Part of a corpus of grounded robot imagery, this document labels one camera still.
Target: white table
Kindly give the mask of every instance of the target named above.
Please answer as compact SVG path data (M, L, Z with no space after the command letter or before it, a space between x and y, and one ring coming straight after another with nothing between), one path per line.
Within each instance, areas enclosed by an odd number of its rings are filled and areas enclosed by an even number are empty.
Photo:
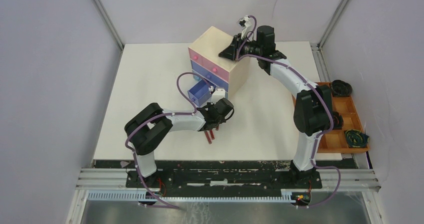
M125 124L152 102L171 110L191 110L178 92L177 76L190 72L189 44L125 45L115 84L101 128L94 159L130 160L125 148ZM309 42L279 42L277 49L312 81L319 81ZM209 145L203 132L169 133L155 150L156 160L290 160L298 131L293 122L290 92L250 61L250 76L230 101L232 119L214 131ZM192 76L181 79L181 89L195 84ZM340 160L341 155L318 154L317 159Z

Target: purple cable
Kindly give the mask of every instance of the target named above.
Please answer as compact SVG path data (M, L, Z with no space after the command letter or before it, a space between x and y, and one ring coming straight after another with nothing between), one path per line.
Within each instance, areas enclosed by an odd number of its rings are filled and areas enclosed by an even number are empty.
M186 100L188 100L189 102L190 102L190 104L191 105L193 105L193 107L194 107L194 111L191 113L191 112L176 112L176 113L174 113L175 115L193 115L193 114L195 114L196 112L197 112L197 108L196 108L196 105L193 103L193 101L191 101L190 100L190 98L188 98L182 91L181 91L181 88L180 88L180 78L182 77L182 76L184 76L184 75L188 75L188 74L191 74L191 75L196 75L196 76L198 76L198 77L200 77L203 81L205 81L206 83L207 83L207 85L208 86L210 86L210 84L209 84L209 82L206 80L206 79L204 79L202 76L200 76L199 74L196 74L196 73L193 73L193 72L184 72L184 73L182 73L182 74L180 74L179 76L178 76L178 78L176 79L176 87L178 88L178 91L181 93L181 95L186 99ZM172 209L179 209L179 207L178 206L176 206L176 205L172 205L172 204L169 204L168 202L166 202L166 201L164 201L164 200L161 200L157 195L155 195L149 188L148 188L148 186L146 185L146 183L145 183L145 180L143 179L143 177L142 177L142 171L140 170L140 165L138 164L138 162L137 162L137 154L136 154L136 152L135 152L135 150L134 150L134 148L132 148L130 145L128 145L128 143L130 142L130 140L131 140L131 138L139 131L139 130L141 130L144 126L146 126L148 123L150 123L150 122L152 122L152 121L154 121L154 120L156 120L156 119L158 119L158 118L161 118L161 117L164 117L164 116L169 116L169 115L172 115L172 113L164 113L164 114L160 114L160 115L157 115L157 116L154 116L154 117L152 117L152 118L150 118L150 119L148 119L147 121L145 121L144 123L142 123L140 126L138 126L133 132L131 132L131 134L128 136L128 138L125 140L125 147L126 148L128 148L128 149L130 149L131 151L132 151L132 156L133 156L133 158L134 158L134 163L135 163L135 168L136 168L136 170L137 170L137 173L139 174L138 176L140 177L140 180L141 180L141 183L143 184L143 186L144 186L144 188L147 190L147 192L150 194L150 195L152 195L153 196L153 198L155 198L157 201L159 201L160 203L162 203L162 204L164 204L164 205L146 205L146 207L154 207L154 208L172 208Z
M239 54L240 54L240 51L242 50L242 48L243 48L243 46L244 46L244 44L248 41L248 39L252 36L252 34L253 34L253 32L255 31L255 29L256 29L256 23L257 23L257 20L256 20L256 18L253 16L253 15L249 15L248 16L249 18L252 18L255 22L254 22L254 25L253 25L253 30L252 31L249 31L250 32L250 34L244 39L244 41L243 41L243 43L242 43L242 45L240 45L240 47L238 48L238 50L237 50L237 54L235 55L235 59L238 59L238 57L239 57Z
M255 20L255 22L254 22L254 28L253 28L253 31L255 30L255 28L256 28L256 18L254 17L254 16L252 16L252 15L249 15L248 16L249 18L253 18L254 20ZM297 75L312 91L313 91L313 93L318 97L318 99L319 99L319 101L321 102L321 104L322 104L322 106L324 107L324 110L326 111L326 114L327 114L327 116L328 116L328 118L329 118L329 120L330 120L330 128L329 129L327 129L327 130L325 130L325 131L323 131L323 132L321 132L321 133L319 133L316 137L316 139L315 139L315 141L314 141L314 145L313 145L313 152L312 152L312 155L311 155L311 164L312 164L312 166L313 167L315 167L316 169L335 169L336 171L337 171L337 173L339 174L338 176L339 176L339 178L338 178L338 180L337 180L337 185L335 186L335 189L334 189L334 191L331 193L331 195L329 196L329 197L327 197L325 200L323 200L323 201L321 201L321 202L318 202L318 203L316 203L316 204L313 204L313 205L309 205L309 206L307 206L306 208L309 208L309 207L314 207L314 206L318 206L318 205L321 205L321 204L324 204L324 203L326 203L327 201L329 201L331 198L333 198L334 197L334 195L336 194L336 192L337 192L337 190L339 189L338 187L340 186L340 182L341 182L341 180L342 180L342 178L341 178L341 173L340 173L340 170L337 168L337 167L335 167L335 166L317 166L315 163L314 163L314 161L313 161L313 159L315 158L315 150L316 150L316 148L317 148L317 146L318 146L318 137L320 137L320 136L322 136L322 135L324 135L324 134L326 134L326 133L328 133L328 132L330 132L332 129L333 129L333 127L334 127L334 122L333 122L333 117L332 117L332 115L331 115L331 113L330 113L330 110L329 110L329 108L327 107L327 105L326 105L326 103L325 103L325 101L322 99L322 97L321 97L321 95L318 93L318 91L311 85L311 84L309 84L308 83L308 81L305 79L305 77L303 77L303 75L301 75L297 70L295 70L294 68L292 68L291 66L288 66L287 64L284 64L284 63L280 63L280 62L277 62L277 61L275 61L275 60L271 60L271 59L267 59L267 58L264 58L264 57L261 57L261 56L258 56L258 55L251 55L251 54L247 54L247 55L243 55L243 56L241 56L240 58L239 58L239 53L240 53L240 51L242 50L242 47L243 47L243 45L246 43L246 41L247 41L247 39L249 39L249 37L250 37L251 35L249 35L244 41L243 41L243 43L242 43L242 45L240 46L240 48L237 50L237 55L236 55L236 60L237 61L239 61L239 60L241 60L241 59L243 59L244 57L252 57L252 58L256 58L256 59L260 59L260 60L264 60L264 61L268 61L268 62L271 62L271 63L274 63L274 64L277 64L277 65L281 65L281 66L283 66L283 67L286 67L286 68L288 68L290 71L292 71L295 75Z

